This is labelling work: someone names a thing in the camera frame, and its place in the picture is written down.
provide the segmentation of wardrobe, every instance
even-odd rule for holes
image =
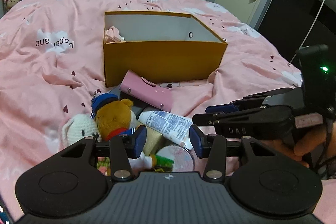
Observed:
[[[327,44],[336,57],[336,0],[272,0],[258,31],[298,66],[301,46]]]

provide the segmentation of white crocheted toy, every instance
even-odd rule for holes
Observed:
[[[96,122],[87,114],[73,116],[62,127],[62,141],[65,146],[72,145],[88,136],[95,137],[97,142],[101,141]]]

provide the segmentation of green led indicator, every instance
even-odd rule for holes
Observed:
[[[323,70],[324,72],[327,72],[329,69],[327,67],[321,67],[321,70]]]

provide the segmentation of pink bedsheet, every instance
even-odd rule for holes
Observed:
[[[90,113],[94,91],[106,92],[102,63],[104,12],[192,13],[226,39],[208,80],[172,89],[172,112],[191,117],[244,95],[300,85],[299,70],[258,32],[220,5],[203,0],[23,0],[0,20],[0,191],[14,218],[14,186],[27,169],[58,151],[67,117]],[[228,173],[236,167],[230,159]],[[197,160],[202,171],[204,161]],[[336,181],[324,182],[315,214],[336,223]]]

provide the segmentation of pink leather pouch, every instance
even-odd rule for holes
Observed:
[[[131,70],[126,73],[120,90],[158,109],[171,112],[172,95],[170,90],[149,82]]]

